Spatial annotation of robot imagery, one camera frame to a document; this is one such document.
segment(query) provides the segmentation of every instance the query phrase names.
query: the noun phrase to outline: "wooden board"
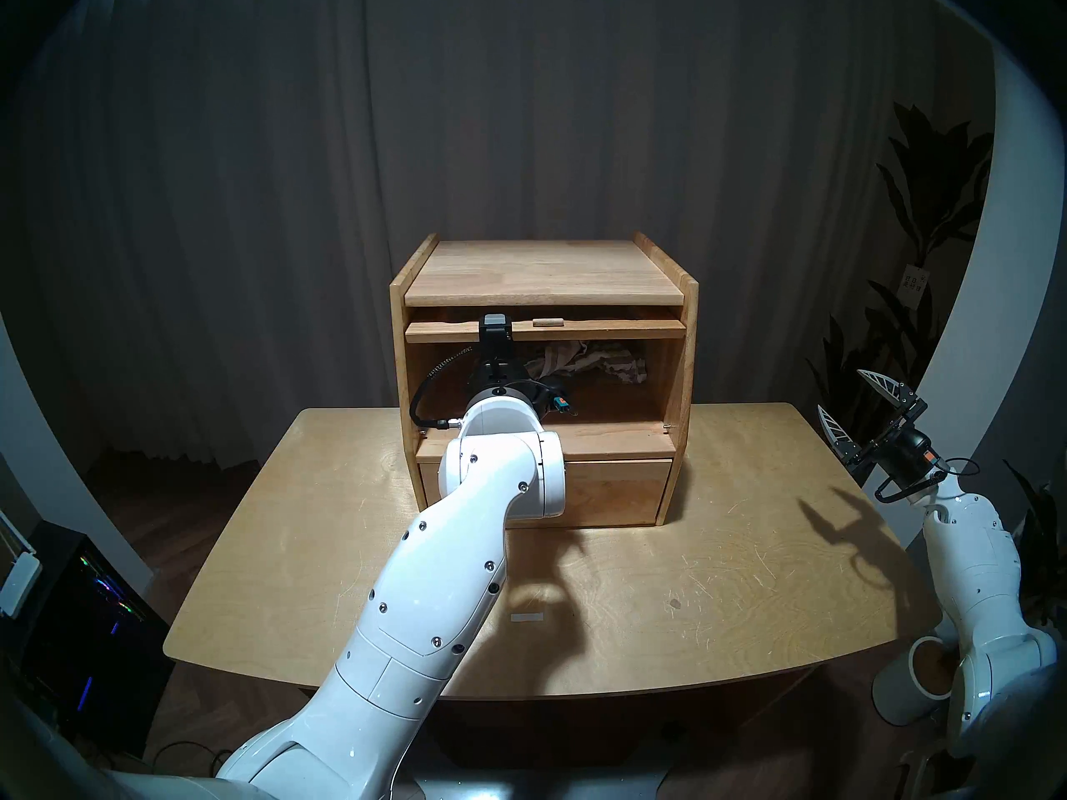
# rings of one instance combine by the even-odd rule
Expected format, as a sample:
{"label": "wooden board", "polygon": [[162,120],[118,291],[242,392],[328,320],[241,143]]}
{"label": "wooden board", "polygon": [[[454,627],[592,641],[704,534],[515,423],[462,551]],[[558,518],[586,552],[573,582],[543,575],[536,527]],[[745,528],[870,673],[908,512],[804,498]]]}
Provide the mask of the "wooden board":
{"label": "wooden board", "polygon": [[[560,326],[535,326],[534,321],[513,321],[517,341],[610,340],[628,338],[684,338],[685,324],[673,318],[653,320],[563,321]],[[404,332],[409,343],[474,343],[478,321],[413,321]]]}
{"label": "wooden board", "polygon": [[[686,327],[684,340],[674,341],[672,345],[663,345],[657,350],[659,353],[657,359],[650,362],[650,379],[653,379],[654,385],[662,390],[660,407],[664,414],[664,425],[670,431],[674,448],[681,455],[685,453],[686,439],[689,434],[692,370],[697,356],[697,281],[640,231],[634,233],[634,243],[657,268],[663,270],[664,274],[681,290],[685,298],[682,306],[682,323]],[[659,371],[653,371],[652,366],[658,367]],[[664,501],[656,517],[657,525],[667,521],[669,502],[678,484],[682,464],[682,459],[674,460],[673,469],[667,479]]]}
{"label": "wooden board", "polygon": [[[410,319],[408,307],[404,305],[404,293],[411,286],[412,281],[423,269],[433,250],[436,247],[439,238],[436,235],[428,235],[423,244],[415,250],[403,269],[389,284],[389,311],[393,318],[393,356],[397,367],[397,397],[400,406],[408,406],[412,395],[418,388],[413,384],[416,378],[421,378],[421,373],[409,371],[408,347],[404,342],[403,331]],[[415,450],[418,447],[418,428],[408,417],[407,414],[400,416],[400,436],[404,444],[404,453],[408,462],[408,475],[411,476],[412,485],[415,487],[416,497],[420,505],[425,507],[426,499],[420,497],[423,492],[418,478],[418,466],[415,464]]]}
{"label": "wooden board", "polygon": [[682,292],[628,240],[441,241],[404,304],[681,306]]}
{"label": "wooden board", "polygon": [[[441,499],[440,462],[419,464],[426,500]],[[506,527],[614,527],[654,525],[670,475],[670,459],[571,462],[567,509],[560,516],[509,521]]]}
{"label": "wooden board", "polygon": [[[395,409],[301,413],[164,651],[318,685],[417,511],[397,430]],[[685,465],[663,527],[509,530],[507,585],[445,698],[684,688],[938,622],[931,591],[793,407],[694,406]],[[542,619],[512,621],[523,613]]]}
{"label": "wooden board", "polygon": [[[557,423],[550,420],[545,422],[544,429],[559,435],[563,459],[568,462],[670,459],[674,455],[674,442],[658,421]],[[457,435],[458,430],[427,430],[415,461],[418,464],[439,463],[448,442]]]}

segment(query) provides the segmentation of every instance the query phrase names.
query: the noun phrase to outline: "plant tag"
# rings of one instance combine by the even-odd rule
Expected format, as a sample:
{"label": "plant tag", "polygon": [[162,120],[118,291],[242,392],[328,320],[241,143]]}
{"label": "plant tag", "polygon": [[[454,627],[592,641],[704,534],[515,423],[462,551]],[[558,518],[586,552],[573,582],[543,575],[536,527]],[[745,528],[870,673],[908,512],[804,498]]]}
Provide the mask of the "plant tag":
{"label": "plant tag", "polygon": [[909,309],[918,309],[929,277],[930,273],[925,269],[908,263],[904,268],[904,277],[901,278],[901,286],[896,290],[896,299]]}

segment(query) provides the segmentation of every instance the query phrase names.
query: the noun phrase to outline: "black cable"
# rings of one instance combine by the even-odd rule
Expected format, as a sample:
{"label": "black cable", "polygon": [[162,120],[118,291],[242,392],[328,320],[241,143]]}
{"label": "black cable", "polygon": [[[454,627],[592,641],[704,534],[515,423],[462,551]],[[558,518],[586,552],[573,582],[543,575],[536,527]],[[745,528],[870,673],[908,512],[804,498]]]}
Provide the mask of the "black cable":
{"label": "black cable", "polygon": [[[163,748],[161,748],[159,751],[156,752],[156,756],[152,758],[152,773],[154,774],[156,773],[156,763],[159,761],[159,755],[162,754],[168,749],[174,748],[175,746],[196,746],[197,748],[204,749],[204,751],[206,751],[212,757],[219,756],[218,754],[214,753],[214,749],[209,749],[203,742],[197,742],[196,740],[191,740],[191,739],[175,740],[174,742],[168,742],[165,746],[163,746]],[[210,771],[211,771],[211,766],[208,767],[208,777],[213,777],[210,773]]]}
{"label": "black cable", "polygon": [[233,753],[234,752],[230,751],[229,749],[223,749],[218,754],[216,754],[214,755],[214,759],[211,761],[211,765],[208,766],[208,770],[207,770],[208,775],[209,777],[214,777],[216,774],[218,774],[219,773],[219,769],[222,768],[226,764],[226,761],[220,759],[220,757],[222,757],[225,754],[233,754]]}
{"label": "black cable", "polygon": [[474,347],[466,347],[460,350],[455,355],[449,355],[447,358],[442,361],[437,366],[426,373],[426,378],[423,379],[423,383],[418,385],[418,389],[415,390],[415,395],[411,399],[411,406],[408,407],[408,414],[411,416],[411,420],[415,422],[416,427],[420,427],[424,430],[447,430],[448,419],[447,418],[434,418],[427,420],[426,418],[418,417],[418,402],[423,400],[423,394],[426,388],[430,385],[437,375],[445,371],[450,364],[455,361],[463,357],[468,352],[474,352]]}
{"label": "black cable", "polygon": [[[967,467],[964,467],[964,470],[960,470],[959,473],[957,473],[956,470],[952,469],[949,466],[954,461],[966,461],[969,465],[973,464],[974,465],[974,471],[973,473],[965,473],[964,470],[966,470]],[[982,466],[976,461],[974,461],[974,459],[968,459],[968,458],[966,458],[964,455],[957,455],[955,459],[942,459],[941,463],[944,465],[944,467],[943,467],[944,471],[947,473],[950,476],[977,476],[980,473],[982,473]]]}
{"label": "black cable", "polygon": [[[545,383],[543,383],[541,381],[538,381],[537,379],[534,379],[534,378],[520,378],[520,379],[515,379],[514,381],[509,381],[504,386],[505,387],[509,387],[512,384],[535,384],[535,385],[541,387],[545,393],[547,393],[550,397],[552,397],[552,398],[558,398],[567,406],[570,406],[570,404],[567,402],[567,397],[563,395],[563,391],[561,389],[557,389],[556,387],[550,386],[548,384],[545,384]],[[535,398],[532,400],[532,403],[536,404],[537,402],[538,402],[538,399]],[[559,410],[559,409],[557,409],[555,406],[551,406],[551,405],[545,411],[544,415],[547,415],[548,413],[559,413],[560,415],[576,415],[576,413],[573,410],[567,410],[566,413],[564,413],[564,411]]]}

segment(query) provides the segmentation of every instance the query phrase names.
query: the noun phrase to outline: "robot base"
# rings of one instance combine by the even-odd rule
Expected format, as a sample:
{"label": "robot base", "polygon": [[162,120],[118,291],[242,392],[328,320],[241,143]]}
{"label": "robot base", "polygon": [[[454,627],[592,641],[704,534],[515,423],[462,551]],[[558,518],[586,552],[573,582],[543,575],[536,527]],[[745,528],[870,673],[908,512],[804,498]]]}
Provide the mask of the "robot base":
{"label": "robot base", "polygon": [[654,800],[685,738],[650,736],[621,766],[571,769],[466,769],[453,765],[420,731],[404,768],[433,800]]}

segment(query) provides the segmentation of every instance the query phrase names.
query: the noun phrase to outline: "cabinet top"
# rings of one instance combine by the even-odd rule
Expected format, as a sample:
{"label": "cabinet top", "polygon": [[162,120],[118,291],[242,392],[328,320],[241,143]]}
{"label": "cabinet top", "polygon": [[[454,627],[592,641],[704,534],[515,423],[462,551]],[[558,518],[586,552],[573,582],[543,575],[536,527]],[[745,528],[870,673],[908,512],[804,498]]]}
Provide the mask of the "cabinet top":
{"label": "cabinet top", "polygon": [[630,240],[441,241],[407,306],[680,306],[670,278]]}

